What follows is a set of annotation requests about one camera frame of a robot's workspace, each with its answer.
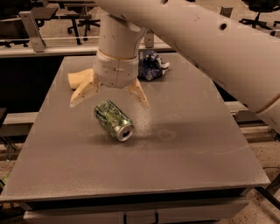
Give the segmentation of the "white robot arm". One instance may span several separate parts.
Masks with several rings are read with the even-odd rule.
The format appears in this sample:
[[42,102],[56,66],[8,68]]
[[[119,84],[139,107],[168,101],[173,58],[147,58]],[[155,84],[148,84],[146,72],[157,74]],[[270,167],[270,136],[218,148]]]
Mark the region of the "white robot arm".
[[99,85],[127,88],[142,104],[138,49],[152,31],[280,132],[280,40],[186,0],[96,0],[104,10],[94,66],[83,72],[70,104]]

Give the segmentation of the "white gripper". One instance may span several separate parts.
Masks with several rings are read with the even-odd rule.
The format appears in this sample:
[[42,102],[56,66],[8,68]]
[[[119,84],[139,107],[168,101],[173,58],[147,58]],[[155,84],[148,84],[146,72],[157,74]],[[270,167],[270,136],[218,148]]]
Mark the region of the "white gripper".
[[87,98],[99,92],[100,82],[109,88],[127,87],[129,95],[143,107],[150,106],[138,76],[138,57],[117,59],[98,51],[94,61],[94,71],[73,91],[70,107],[74,108]]

